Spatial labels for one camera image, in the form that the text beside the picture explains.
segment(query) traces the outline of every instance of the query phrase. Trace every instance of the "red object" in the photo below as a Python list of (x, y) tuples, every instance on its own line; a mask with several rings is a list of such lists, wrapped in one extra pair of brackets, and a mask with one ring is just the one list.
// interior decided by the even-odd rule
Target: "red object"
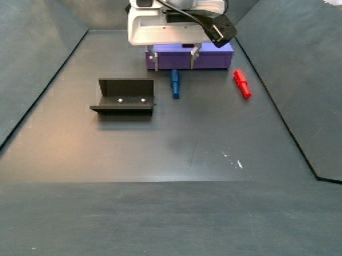
[(243, 98), (249, 99), (251, 97), (251, 91), (250, 91), (250, 88), (249, 88), (247, 79), (246, 79), (245, 74), (243, 74), (241, 69), (237, 69), (234, 71), (234, 79), (235, 79), (235, 82), (237, 82), (237, 84), (241, 88)]

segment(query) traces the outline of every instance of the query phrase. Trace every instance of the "purple block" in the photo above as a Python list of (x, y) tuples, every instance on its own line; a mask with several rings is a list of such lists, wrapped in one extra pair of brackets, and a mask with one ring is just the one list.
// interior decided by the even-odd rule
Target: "purple block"
[[(191, 50), (181, 44), (155, 45), (158, 52), (159, 69), (190, 69)], [(230, 44), (217, 48), (213, 43), (203, 43), (199, 51), (199, 57), (195, 60), (194, 69), (229, 69), (234, 50)], [(155, 63), (150, 60), (150, 54), (146, 51), (147, 69), (155, 69)]]

